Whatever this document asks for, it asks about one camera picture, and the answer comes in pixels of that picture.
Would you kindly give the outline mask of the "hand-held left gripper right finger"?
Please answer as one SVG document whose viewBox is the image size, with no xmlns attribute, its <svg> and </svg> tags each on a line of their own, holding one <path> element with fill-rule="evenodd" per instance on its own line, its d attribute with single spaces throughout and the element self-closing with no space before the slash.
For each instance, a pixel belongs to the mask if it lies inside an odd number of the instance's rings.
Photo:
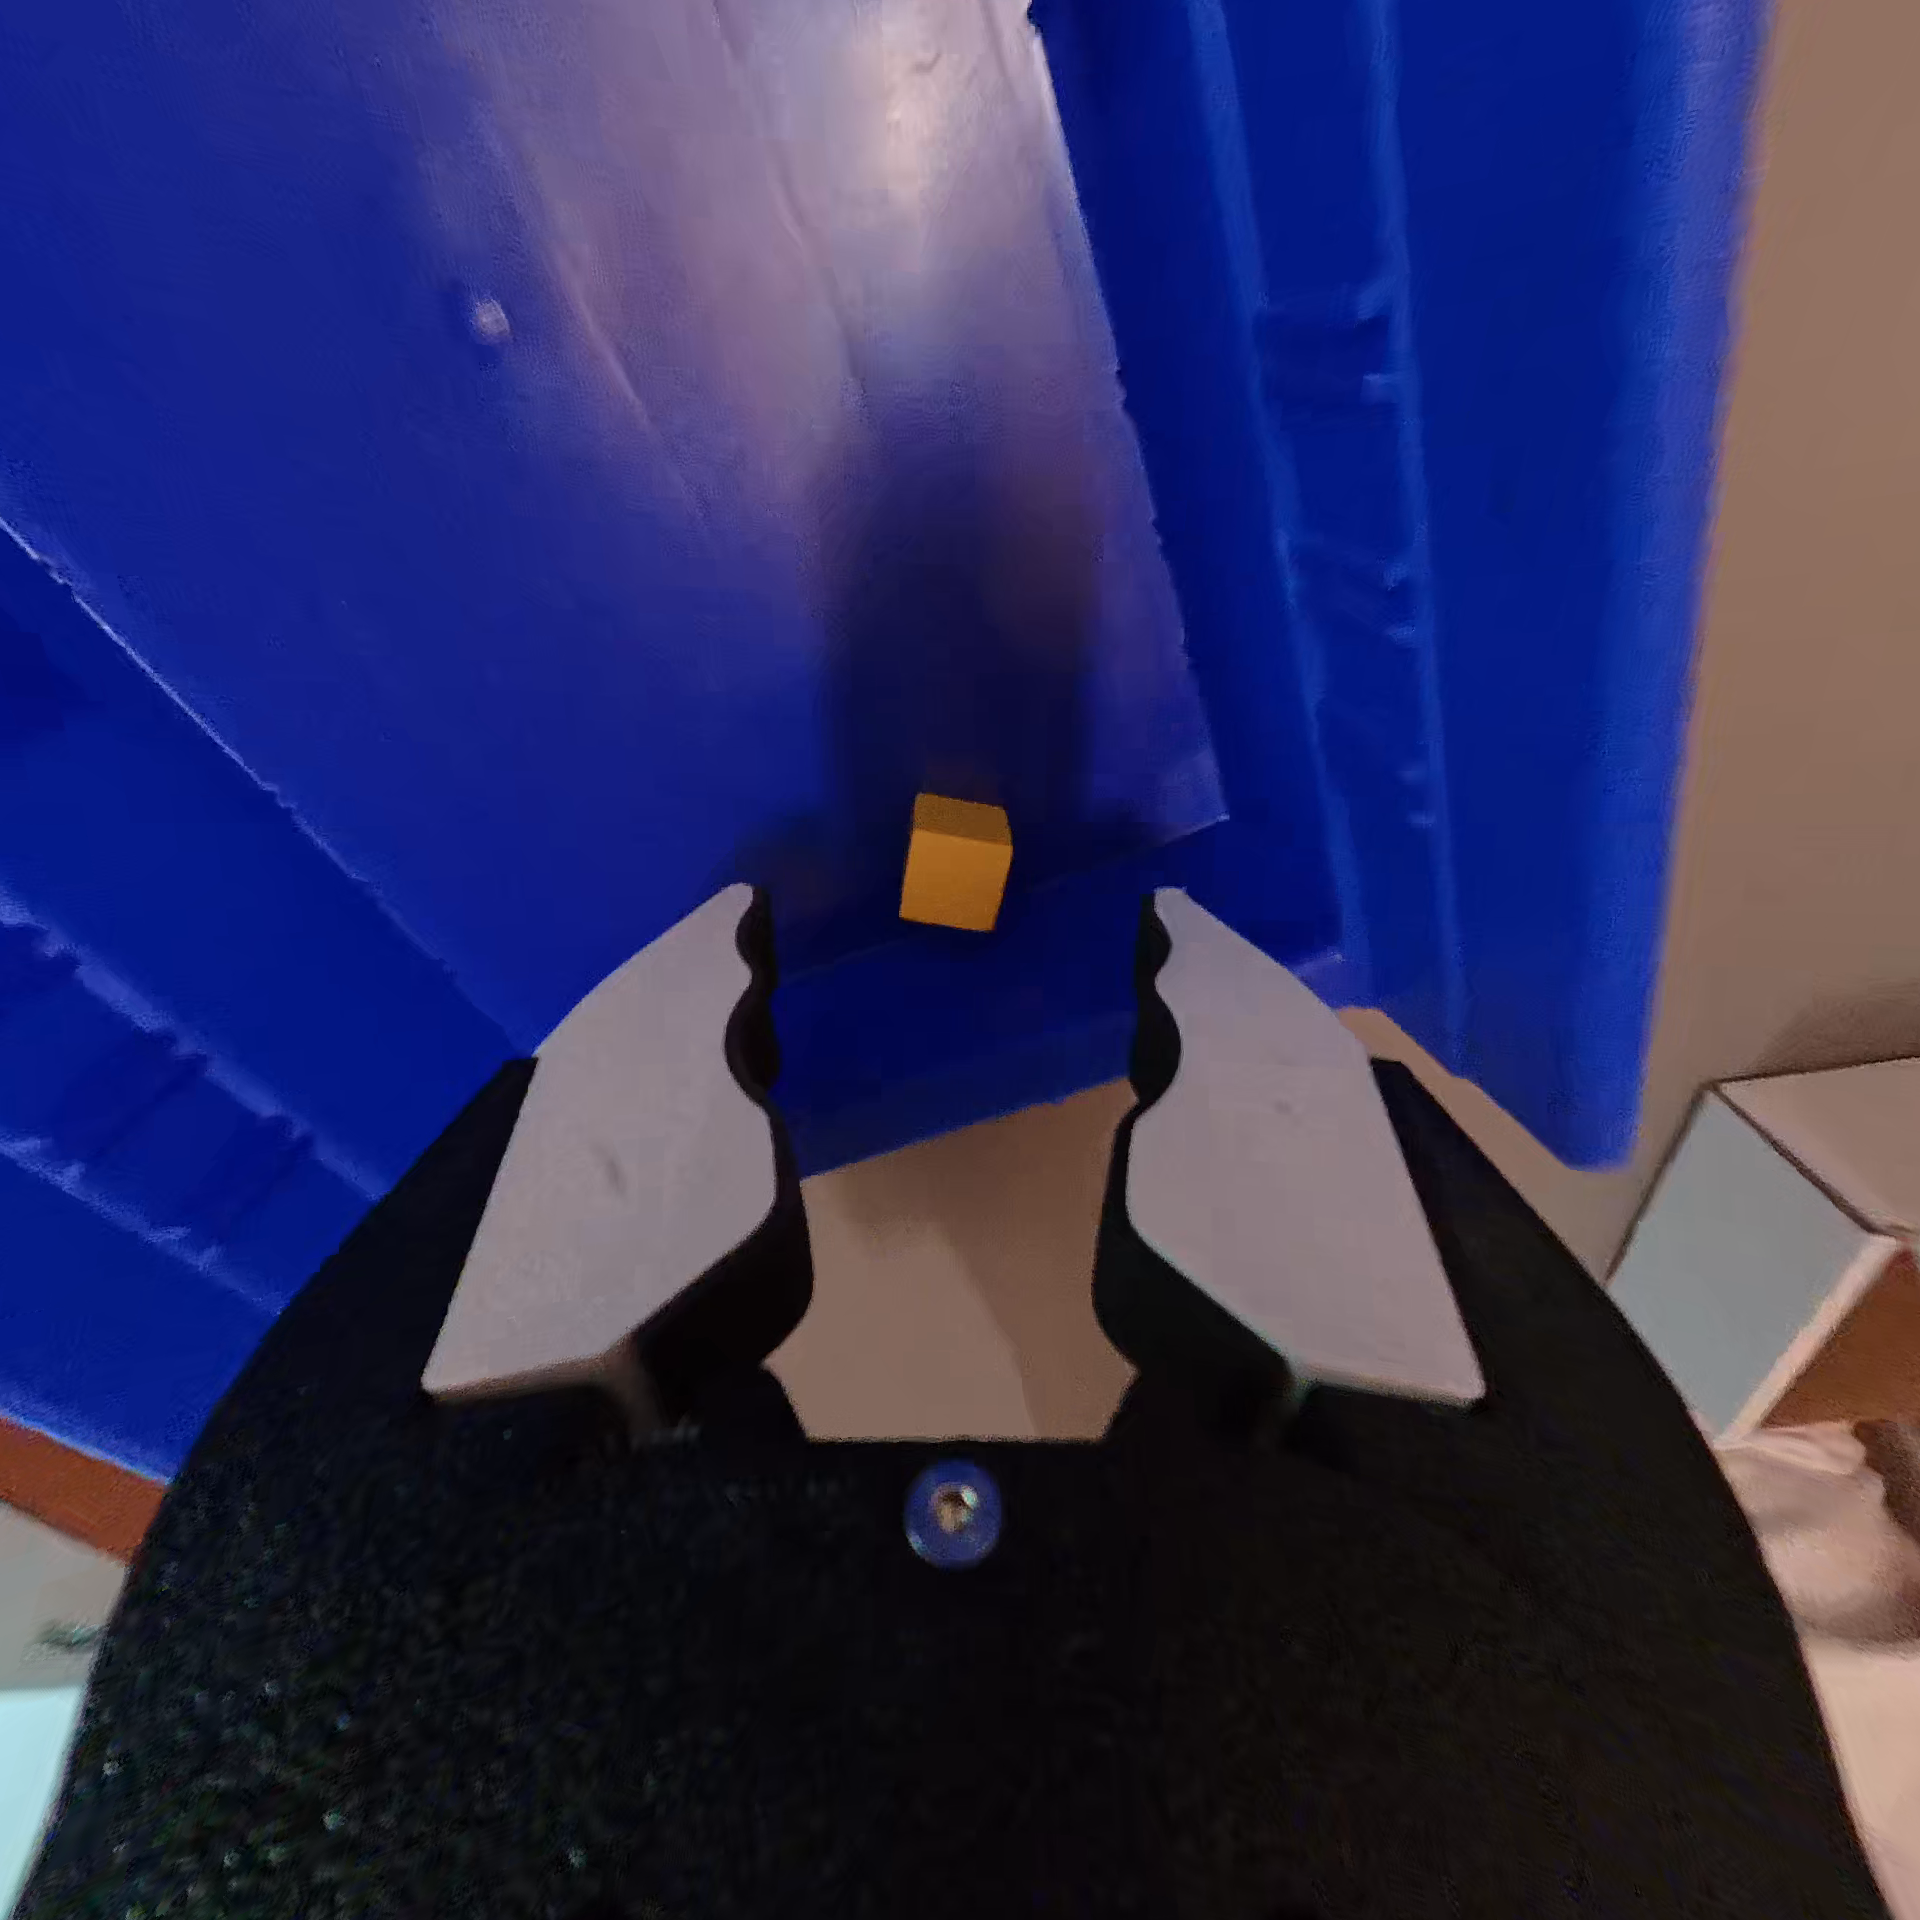
<svg viewBox="0 0 1920 1920">
<path fill-rule="evenodd" d="M 1183 890 L 1143 904 L 1095 1318 L 1222 1433 L 1314 1387 L 1486 1395 L 1376 1070 L 1295 974 Z"/>
</svg>

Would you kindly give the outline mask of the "yellow wooden cube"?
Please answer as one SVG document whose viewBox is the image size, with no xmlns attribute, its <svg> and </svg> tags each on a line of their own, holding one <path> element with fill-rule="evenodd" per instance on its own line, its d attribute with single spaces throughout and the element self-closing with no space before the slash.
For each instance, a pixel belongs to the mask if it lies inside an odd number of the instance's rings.
<svg viewBox="0 0 1920 1920">
<path fill-rule="evenodd" d="M 897 920 L 992 933 L 1012 853 L 1015 838 L 1004 806 L 919 793 L 903 860 Z"/>
</svg>

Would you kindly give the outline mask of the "blue plastic bin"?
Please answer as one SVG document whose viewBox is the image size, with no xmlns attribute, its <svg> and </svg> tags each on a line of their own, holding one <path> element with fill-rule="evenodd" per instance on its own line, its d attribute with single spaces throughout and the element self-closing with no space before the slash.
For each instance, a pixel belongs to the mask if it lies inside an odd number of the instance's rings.
<svg viewBox="0 0 1920 1920">
<path fill-rule="evenodd" d="M 167 1476 L 732 880 L 805 1172 L 1113 1080 L 1162 883 L 1622 1162 L 1766 28 L 5 4 L 5 1417 Z"/>
</svg>

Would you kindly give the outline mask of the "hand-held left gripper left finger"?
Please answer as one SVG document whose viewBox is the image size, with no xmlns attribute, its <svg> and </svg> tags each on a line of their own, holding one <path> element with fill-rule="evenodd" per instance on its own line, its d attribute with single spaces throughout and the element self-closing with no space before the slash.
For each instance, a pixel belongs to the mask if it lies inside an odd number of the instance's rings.
<svg viewBox="0 0 1920 1920">
<path fill-rule="evenodd" d="M 773 1090 L 766 894 L 733 883 L 535 1054 L 423 1366 L 441 1404 L 593 1387 L 637 1433 L 701 1419 L 797 1331 L 808 1226 Z"/>
</svg>

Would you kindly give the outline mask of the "white cardboard mailer box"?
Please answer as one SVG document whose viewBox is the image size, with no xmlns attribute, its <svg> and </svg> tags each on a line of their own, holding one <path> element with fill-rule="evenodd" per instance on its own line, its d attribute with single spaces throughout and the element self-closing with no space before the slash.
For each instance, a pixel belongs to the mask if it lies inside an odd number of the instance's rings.
<svg viewBox="0 0 1920 1920">
<path fill-rule="evenodd" d="M 1916 1425 L 1918 1060 L 1705 1088 L 1609 1292 L 1721 1443 Z"/>
</svg>

